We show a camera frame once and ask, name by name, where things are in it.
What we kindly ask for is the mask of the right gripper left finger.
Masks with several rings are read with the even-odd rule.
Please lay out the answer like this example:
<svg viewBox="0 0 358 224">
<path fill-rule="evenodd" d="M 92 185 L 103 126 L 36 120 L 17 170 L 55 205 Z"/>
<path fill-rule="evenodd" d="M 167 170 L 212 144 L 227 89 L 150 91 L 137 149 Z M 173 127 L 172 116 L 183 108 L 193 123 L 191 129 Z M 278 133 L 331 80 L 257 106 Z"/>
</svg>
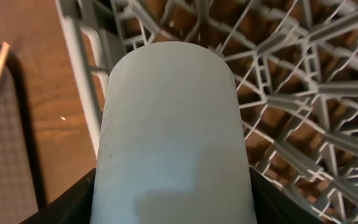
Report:
<svg viewBox="0 0 358 224">
<path fill-rule="evenodd" d="M 90 224 L 96 169 L 21 224 Z"/>
</svg>

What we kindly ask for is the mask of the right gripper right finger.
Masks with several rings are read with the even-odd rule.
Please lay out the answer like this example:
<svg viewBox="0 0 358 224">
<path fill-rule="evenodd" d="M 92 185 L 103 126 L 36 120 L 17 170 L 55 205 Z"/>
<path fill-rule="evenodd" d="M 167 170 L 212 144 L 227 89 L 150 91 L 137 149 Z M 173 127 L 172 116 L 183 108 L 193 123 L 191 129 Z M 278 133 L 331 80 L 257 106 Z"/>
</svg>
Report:
<svg viewBox="0 0 358 224">
<path fill-rule="evenodd" d="M 253 167 L 249 168 L 258 224 L 323 224 L 279 191 Z"/>
</svg>

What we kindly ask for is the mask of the pink cup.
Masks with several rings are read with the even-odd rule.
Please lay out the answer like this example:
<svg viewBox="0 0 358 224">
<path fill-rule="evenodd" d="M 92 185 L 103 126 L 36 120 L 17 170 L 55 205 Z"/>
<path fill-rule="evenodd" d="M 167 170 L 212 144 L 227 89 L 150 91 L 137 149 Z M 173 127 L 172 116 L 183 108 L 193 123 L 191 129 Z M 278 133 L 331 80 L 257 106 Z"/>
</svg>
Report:
<svg viewBox="0 0 358 224">
<path fill-rule="evenodd" d="M 92 223 L 255 223 L 228 65 L 185 42 L 132 51 L 104 106 Z"/>
</svg>

